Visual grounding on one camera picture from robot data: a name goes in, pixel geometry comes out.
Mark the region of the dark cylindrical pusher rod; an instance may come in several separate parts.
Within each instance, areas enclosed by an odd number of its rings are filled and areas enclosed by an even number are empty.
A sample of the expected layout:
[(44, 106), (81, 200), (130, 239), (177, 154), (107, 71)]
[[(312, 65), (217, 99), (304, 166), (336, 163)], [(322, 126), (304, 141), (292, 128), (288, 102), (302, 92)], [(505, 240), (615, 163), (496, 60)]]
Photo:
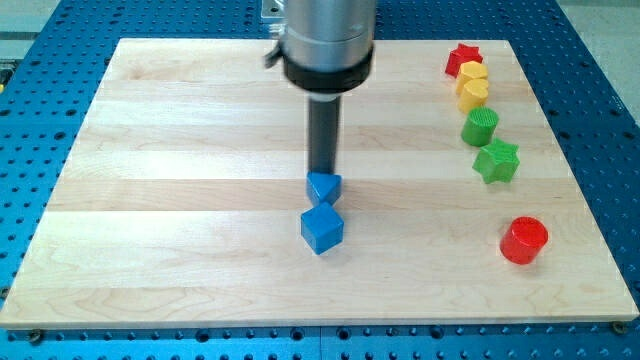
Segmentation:
[(340, 109), (340, 96), (308, 99), (307, 167), (310, 172), (335, 172)]

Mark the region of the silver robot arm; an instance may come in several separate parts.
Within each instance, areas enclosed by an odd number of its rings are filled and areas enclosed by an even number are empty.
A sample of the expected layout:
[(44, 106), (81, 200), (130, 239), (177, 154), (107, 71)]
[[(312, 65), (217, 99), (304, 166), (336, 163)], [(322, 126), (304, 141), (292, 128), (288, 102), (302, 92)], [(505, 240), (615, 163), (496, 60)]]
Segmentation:
[(287, 80), (307, 94), (307, 169), (336, 168), (341, 97), (369, 77), (374, 58), (375, 0), (283, 3), (274, 48), (264, 66), (283, 63)]

